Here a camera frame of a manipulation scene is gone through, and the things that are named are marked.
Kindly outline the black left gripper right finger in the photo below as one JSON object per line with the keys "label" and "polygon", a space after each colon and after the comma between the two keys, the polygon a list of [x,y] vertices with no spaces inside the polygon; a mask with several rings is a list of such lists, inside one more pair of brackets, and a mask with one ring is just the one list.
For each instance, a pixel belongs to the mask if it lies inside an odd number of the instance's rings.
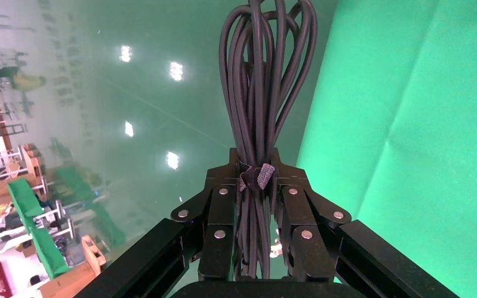
{"label": "black left gripper right finger", "polygon": [[306,172],[281,161],[273,204],[292,293],[298,297],[453,297],[371,228],[316,193]]}

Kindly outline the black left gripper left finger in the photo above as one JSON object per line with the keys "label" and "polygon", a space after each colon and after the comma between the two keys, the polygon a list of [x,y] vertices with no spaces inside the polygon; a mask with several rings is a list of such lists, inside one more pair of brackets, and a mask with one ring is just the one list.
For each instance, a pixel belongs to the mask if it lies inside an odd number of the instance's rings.
{"label": "black left gripper left finger", "polygon": [[233,275],[236,149],[207,171],[204,188],[174,209],[93,279],[77,297],[205,297],[202,282]]}

